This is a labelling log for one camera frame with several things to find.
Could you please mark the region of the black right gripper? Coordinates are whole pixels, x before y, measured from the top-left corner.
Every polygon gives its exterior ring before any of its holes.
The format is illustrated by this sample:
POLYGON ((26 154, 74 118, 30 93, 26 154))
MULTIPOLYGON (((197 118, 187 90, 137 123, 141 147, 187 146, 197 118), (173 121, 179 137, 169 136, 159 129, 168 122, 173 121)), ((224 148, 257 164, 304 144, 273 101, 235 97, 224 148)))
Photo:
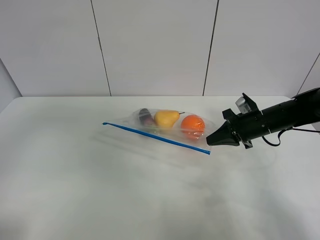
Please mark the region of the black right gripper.
POLYGON ((270 134, 267 122, 259 109, 245 114, 235 114, 230 108, 222 112, 226 120, 223 125, 206 137, 209 146, 239 146, 241 141, 246 149, 253 147, 252 140, 270 134))

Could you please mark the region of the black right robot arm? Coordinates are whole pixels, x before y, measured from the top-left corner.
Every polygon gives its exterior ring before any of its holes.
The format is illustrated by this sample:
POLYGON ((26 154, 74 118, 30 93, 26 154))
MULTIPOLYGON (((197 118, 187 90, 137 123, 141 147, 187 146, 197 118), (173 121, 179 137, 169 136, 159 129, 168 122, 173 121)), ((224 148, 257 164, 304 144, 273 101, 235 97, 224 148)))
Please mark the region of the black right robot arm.
POLYGON ((300 126, 320 121, 320 89, 314 88, 294 96, 291 100, 278 103, 260 110, 257 104, 245 93, 235 102, 240 113, 235 114, 230 108, 222 112, 225 122, 206 137, 209 146, 239 146, 246 149, 253 147, 252 140, 262 138, 272 147, 265 136, 278 133, 280 137, 289 130, 300 131, 300 126))

